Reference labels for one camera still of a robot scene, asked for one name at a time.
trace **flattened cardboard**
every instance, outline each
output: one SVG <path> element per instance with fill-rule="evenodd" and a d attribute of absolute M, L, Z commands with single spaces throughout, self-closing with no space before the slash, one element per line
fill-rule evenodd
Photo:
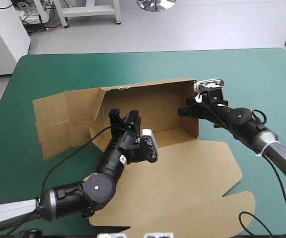
<path fill-rule="evenodd" d="M 224 142 L 192 140 L 165 146 L 159 149 L 156 163 L 126 166 L 114 198 L 89 221 L 94 226 L 138 227 L 170 214 L 176 217 L 187 208 L 215 203 L 241 179 L 242 172 Z M 244 210 L 254 210 L 251 194 L 241 196 L 238 203 Z M 226 206 L 231 213 L 239 210 L 233 204 Z"/>
<path fill-rule="evenodd" d="M 124 233 L 129 237 L 144 237 L 145 233 L 153 232 L 172 232 L 177 238 L 229 238 L 243 231 L 238 220 L 242 211 L 252 214 L 255 212 L 255 198 L 251 192 L 240 192 L 192 206 L 134 225 Z M 251 216 L 242 216 L 246 227 L 251 221 Z"/>
<path fill-rule="evenodd" d="M 109 126 L 112 108 L 119 108 L 121 116 L 138 110 L 141 128 L 160 133 L 160 146 L 197 138 L 198 120 L 177 115 L 177 109 L 185 106 L 185 99 L 195 94 L 193 84 L 192 79 L 175 78 L 73 90 L 33 101 L 44 159 L 85 144 Z M 110 138 L 111 133 L 106 131 L 94 143 L 104 150 Z"/>

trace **gray floor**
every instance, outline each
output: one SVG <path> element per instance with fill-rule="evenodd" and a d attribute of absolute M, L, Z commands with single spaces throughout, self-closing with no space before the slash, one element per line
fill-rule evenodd
<path fill-rule="evenodd" d="M 29 53 L 286 49 L 286 0 L 177 0 L 160 13 L 139 9 L 136 0 L 120 5 L 122 24 L 115 24 L 114 16 L 72 18 L 69 28 L 32 36 Z M 8 80 L 0 77 L 0 99 Z"/>

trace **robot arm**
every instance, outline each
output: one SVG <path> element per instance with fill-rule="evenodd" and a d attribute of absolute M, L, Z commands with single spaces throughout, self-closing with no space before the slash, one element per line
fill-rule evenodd
<path fill-rule="evenodd" d="M 263 112 L 247 108 L 230 108 L 224 100 L 224 81 L 211 79 L 194 84 L 195 98 L 186 100 L 187 107 L 178 109 L 182 117 L 207 119 L 214 127 L 227 129 L 235 139 L 240 140 L 255 153 L 270 159 L 286 176 L 286 147 L 279 143 L 278 136 L 265 126 Z"/>
<path fill-rule="evenodd" d="M 109 113 L 112 138 L 87 181 L 48 188 L 41 199 L 0 204 L 0 231 L 18 225 L 29 214 L 27 221 L 54 221 L 78 213 L 89 218 L 113 198 L 125 164 L 156 162 L 156 140 L 150 129 L 140 134 L 139 112 L 131 111 L 123 119 L 119 113 L 119 109 Z"/>

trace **green table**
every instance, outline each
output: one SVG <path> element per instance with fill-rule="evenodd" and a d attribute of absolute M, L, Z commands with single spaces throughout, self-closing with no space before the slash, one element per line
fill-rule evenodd
<path fill-rule="evenodd" d="M 24 56 L 0 102 L 0 202 L 39 195 L 47 171 L 75 150 L 43 160 L 33 100 L 66 90 L 180 76 L 223 79 L 224 95 L 230 106 L 264 111 L 268 116 L 267 126 L 286 145 L 286 52 L 282 49 Z M 286 233 L 286 206 L 275 174 L 266 161 L 227 131 L 214 129 L 207 121 L 201 121 L 200 128 L 200 139 L 226 141 L 243 171 L 242 181 L 228 193 L 252 191 L 256 196 L 257 216 L 274 234 Z M 53 173 L 48 186 L 83 179 L 94 171 L 100 155 L 95 146 L 87 146 Z M 44 234 L 59 235 L 120 230 L 92 227 L 79 215 L 52 223 L 33 221 L 22 229 L 34 227 L 41 228 Z M 257 222 L 250 229 L 266 234 Z"/>

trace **cardboard box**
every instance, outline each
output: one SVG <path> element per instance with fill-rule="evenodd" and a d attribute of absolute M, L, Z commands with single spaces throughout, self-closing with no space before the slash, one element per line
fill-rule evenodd
<path fill-rule="evenodd" d="M 192 79 L 174 78 L 66 91 L 33 101 L 44 159 L 85 144 L 109 126 L 112 108 L 119 108 L 122 117 L 138 110 L 141 128 L 152 129 L 159 147 L 197 138 L 198 120 L 177 114 L 178 108 L 185 107 L 186 98 L 195 94 L 193 84 Z M 104 150 L 110 138 L 106 131 L 94 143 Z"/>
<path fill-rule="evenodd" d="M 132 163 L 124 169 L 117 192 L 90 221 L 96 226 L 131 226 L 130 237 L 174 232 L 176 237 L 226 238 L 240 233 L 238 214 L 254 213 L 251 192 L 224 194 L 242 178 L 227 144 L 196 140 L 198 120 L 179 117 L 194 81 L 175 78 L 123 86 L 67 91 L 33 102 L 44 158 L 90 140 L 110 125 L 109 112 L 138 110 L 141 128 L 155 133 L 156 163 Z M 110 131 L 94 143 L 104 150 Z M 248 226 L 252 218 L 243 217 Z"/>

